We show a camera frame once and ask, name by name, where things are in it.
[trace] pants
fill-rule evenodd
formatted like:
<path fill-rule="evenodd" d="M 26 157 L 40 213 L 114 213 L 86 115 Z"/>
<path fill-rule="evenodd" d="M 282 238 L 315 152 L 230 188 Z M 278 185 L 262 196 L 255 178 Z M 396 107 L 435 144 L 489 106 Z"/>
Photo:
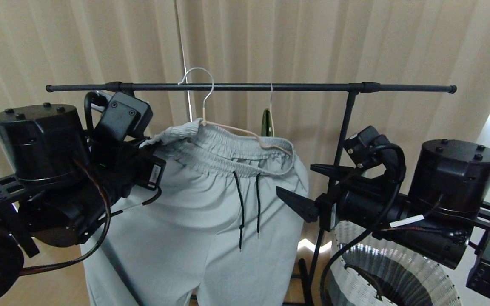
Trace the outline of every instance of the pants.
<path fill-rule="evenodd" d="M 288 156 L 198 120 L 149 140 L 159 141 L 156 155 L 167 161 L 162 196 L 111 220 L 105 242 L 84 262 L 91 304 L 183 306 L 196 289 L 202 306 L 280 306 L 303 221 L 276 186 L 308 193 L 292 144 L 263 138 Z M 112 210 L 153 193 L 134 187 Z"/>

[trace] drawstring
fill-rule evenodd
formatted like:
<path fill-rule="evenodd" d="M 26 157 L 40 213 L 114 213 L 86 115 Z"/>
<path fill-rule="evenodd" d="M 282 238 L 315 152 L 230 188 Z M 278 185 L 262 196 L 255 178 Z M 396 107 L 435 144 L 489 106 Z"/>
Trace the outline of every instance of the drawstring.
<path fill-rule="evenodd" d="M 239 187 L 239 180 L 237 179 L 237 173 L 235 171 L 234 178 L 236 179 L 237 193 L 239 194 L 239 201 L 241 202 L 241 225 L 239 226 L 239 251 L 241 252 L 241 243 L 243 242 L 243 228 L 245 227 L 245 207 L 243 205 L 243 195 L 241 194 L 241 188 Z"/>
<path fill-rule="evenodd" d="M 256 199 L 258 200 L 258 213 L 256 215 L 256 235 L 260 238 L 260 189 L 258 188 L 258 178 L 260 173 L 256 176 Z"/>
<path fill-rule="evenodd" d="M 241 188 L 239 187 L 239 179 L 237 173 L 234 171 L 234 178 L 236 180 L 237 194 L 239 194 L 239 203 L 241 204 L 241 225 L 239 226 L 239 251 L 241 252 L 241 245 L 243 243 L 243 228 L 245 228 L 245 205 L 243 204 L 243 195 L 241 194 Z M 256 215 L 256 234 L 260 238 L 260 189 L 258 188 L 258 180 L 260 173 L 256 176 L 256 199 L 258 200 L 258 213 Z"/>

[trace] beige curtain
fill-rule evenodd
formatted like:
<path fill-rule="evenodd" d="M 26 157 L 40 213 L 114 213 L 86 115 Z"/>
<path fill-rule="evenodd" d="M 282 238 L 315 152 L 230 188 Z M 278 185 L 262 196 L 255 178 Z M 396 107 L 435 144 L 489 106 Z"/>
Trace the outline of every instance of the beige curtain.
<path fill-rule="evenodd" d="M 185 65 L 207 68 L 220 83 L 457 85 L 453 95 L 357 97 L 350 134 L 368 125 L 387 134 L 406 151 L 411 176 L 423 141 L 475 141 L 484 125 L 490 0 L 0 1 L 0 111 L 46 101 L 82 109 L 84 92 L 47 93 L 45 85 L 176 83 Z M 188 81 L 209 80 L 194 71 Z M 194 118 L 205 94 L 190 95 Z M 137 95 L 154 110 L 148 133 L 188 121 L 185 93 Z M 276 135 L 294 143 L 305 165 L 332 163 L 345 98 L 275 92 Z M 260 132 L 269 101 L 268 91 L 218 91 L 208 118 Z M 10 172 L 0 149 L 0 176 Z M 326 183 L 311 173 L 311 197 Z"/>
<path fill-rule="evenodd" d="M 207 68 L 216 82 L 457 85 L 453 95 L 357 97 L 348 136 L 368 125 L 387 134 L 405 150 L 408 178 L 423 141 L 476 141 L 490 112 L 490 0 L 178 0 L 177 12 L 187 66 Z M 189 78 L 208 81 L 200 71 Z M 205 94 L 191 96 L 197 116 Z M 266 91 L 217 91 L 207 116 L 258 133 L 269 101 Z M 274 93 L 276 136 L 306 165 L 332 163 L 345 101 L 346 93 Z M 314 198 L 327 180 L 310 174 Z M 315 241 L 317 229 L 307 227 L 306 238 Z"/>
<path fill-rule="evenodd" d="M 83 113 L 85 92 L 47 93 L 48 84 L 176 83 L 182 75 L 171 1 L 0 1 L 0 112 L 52 102 Z M 154 112 L 149 134 L 188 121 L 185 93 L 137 97 Z M 0 176 L 10 173 L 0 148 Z"/>

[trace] wooden floor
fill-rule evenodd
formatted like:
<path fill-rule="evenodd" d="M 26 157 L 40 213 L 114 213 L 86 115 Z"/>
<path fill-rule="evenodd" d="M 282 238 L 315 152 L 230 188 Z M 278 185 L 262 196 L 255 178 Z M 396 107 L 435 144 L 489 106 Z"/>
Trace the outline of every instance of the wooden floor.
<path fill-rule="evenodd" d="M 26 266 L 59 263 L 80 255 L 77 246 L 62 249 L 36 242 L 41 253 L 32 259 L 27 259 Z M 296 263 L 298 258 L 304 258 L 309 267 L 312 256 L 313 252 L 302 249 L 298 252 Z M 321 254 L 317 264 L 312 289 L 315 305 L 321 304 L 319 302 L 319 279 L 322 268 L 328 261 L 328 256 L 329 252 Z M 297 264 L 294 265 L 294 273 L 298 273 Z M 302 285 L 299 279 L 291 280 L 285 301 L 303 302 Z M 20 277 L 14 286 L 0 298 L 0 306 L 88 306 L 89 304 L 82 264 L 39 275 Z"/>

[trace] black clothing rack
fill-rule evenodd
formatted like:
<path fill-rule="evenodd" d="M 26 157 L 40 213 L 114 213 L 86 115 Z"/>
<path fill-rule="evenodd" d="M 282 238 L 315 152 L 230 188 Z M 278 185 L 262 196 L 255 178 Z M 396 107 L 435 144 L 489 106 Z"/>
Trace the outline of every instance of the black clothing rack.
<path fill-rule="evenodd" d="M 211 83 L 122 83 L 109 82 L 100 85 L 47 85 L 46 90 L 51 91 L 122 91 L 130 95 L 134 91 L 210 91 Z M 347 103 L 345 106 L 342 128 L 338 139 L 338 147 L 334 158 L 334 165 L 339 165 L 342 159 L 343 142 L 349 128 L 350 116 L 353 112 L 353 106 L 356 96 L 359 93 L 375 93 L 378 91 L 422 91 L 431 93 L 455 93 L 457 86 L 455 85 L 384 85 L 375 82 L 348 83 L 348 84 L 322 84 L 322 83 L 216 83 L 215 91 L 346 91 L 348 92 Z M 329 186 L 334 184 L 333 180 L 329 181 Z M 284 302 L 282 306 L 313 306 L 313 295 L 311 294 L 311 284 L 315 275 L 315 267 L 319 259 L 319 249 L 324 238 L 324 231 L 319 229 L 317 235 L 317 243 L 315 244 L 315 252 L 311 266 L 307 268 L 305 259 L 298 260 L 299 274 L 292 275 L 292 278 L 297 278 L 302 281 L 302 289 L 304 294 L 303 303 Z"/>

